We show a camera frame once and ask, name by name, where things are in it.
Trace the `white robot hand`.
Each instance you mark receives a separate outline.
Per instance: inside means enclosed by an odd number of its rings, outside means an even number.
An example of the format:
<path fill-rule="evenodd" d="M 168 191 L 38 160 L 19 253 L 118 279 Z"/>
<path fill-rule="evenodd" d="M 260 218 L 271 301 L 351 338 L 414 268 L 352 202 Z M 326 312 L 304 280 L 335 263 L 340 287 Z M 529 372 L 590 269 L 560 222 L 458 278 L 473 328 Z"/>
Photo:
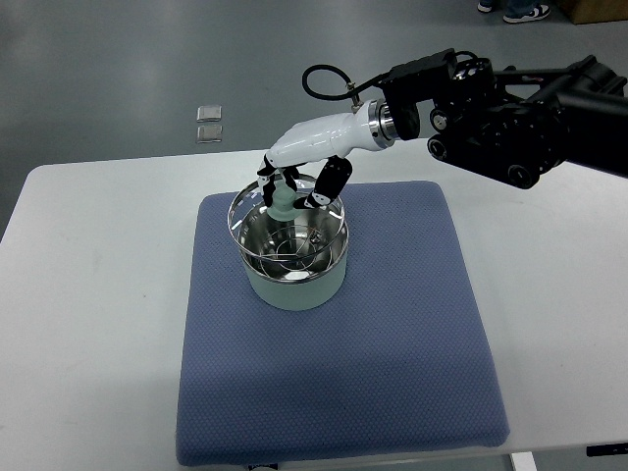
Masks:
<path fill-rule="evenodd" d="M 370 100 L 355 113 L 340 113 L 293 125 L 267 151 L 257 171 L 257 183 L 264 204 L 273 204 L 276 190 L 275 167 L 285 184 L 297 192 L 296 166 L 328 159 L 314 189 L 299 197 L 295 209 L 313 209 L 335 201 L 352 174 L 352 164 L 344 157 L 353 149 L 380 151 L 395 141 L 395 126 L 384 100 Z"/>

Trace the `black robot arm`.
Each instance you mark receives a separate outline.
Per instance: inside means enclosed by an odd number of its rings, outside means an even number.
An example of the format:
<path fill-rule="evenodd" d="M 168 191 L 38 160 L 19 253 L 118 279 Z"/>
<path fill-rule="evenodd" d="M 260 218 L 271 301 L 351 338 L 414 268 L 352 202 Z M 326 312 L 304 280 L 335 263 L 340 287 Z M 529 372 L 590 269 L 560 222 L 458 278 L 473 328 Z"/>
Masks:
<path fill-rule="evenodd" d="M 627 80 L 594 56 L 562 69 L 495 71 L 490 60 L 447 49 L 370 80 L 380 100 L 361 101 L 350 84 L 348 113 L 294 125 L 265 153 L 258 186 L 266 204 L 276 183 L 295 187 L 299 168 L 324 167 L 297 209 L 333 202 L 346 185 L 355 149 L 379 151 L 418 137 L 418 106 L 433 104 L 437 160 L 521 189 L 563 162 L 612 175 L 627 173 Z"/>

